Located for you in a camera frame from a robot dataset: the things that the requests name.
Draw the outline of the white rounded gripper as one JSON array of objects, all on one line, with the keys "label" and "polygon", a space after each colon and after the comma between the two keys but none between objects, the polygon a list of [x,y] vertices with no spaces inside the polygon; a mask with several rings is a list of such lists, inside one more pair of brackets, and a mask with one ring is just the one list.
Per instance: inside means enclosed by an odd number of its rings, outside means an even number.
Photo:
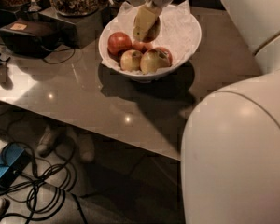
[{"label": "white rounded gripper", "polygon": [[174,0],[145,0],[148,4],[155,7],[142,5],[138,8],[133,24],[133,38],[140,42],[145,42],[149,29],[154,25],[155,21],[160,18],[161,9],[166,7]]}]

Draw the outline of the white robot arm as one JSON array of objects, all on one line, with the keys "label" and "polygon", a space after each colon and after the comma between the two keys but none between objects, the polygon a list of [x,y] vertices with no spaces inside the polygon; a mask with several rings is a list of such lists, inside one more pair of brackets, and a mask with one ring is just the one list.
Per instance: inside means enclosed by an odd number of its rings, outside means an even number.
[{"label": "white robot arm", "polygon": [[205,97],[181,145],[187,224],[280,224],[280,0],[220,0],[261,75]]}]

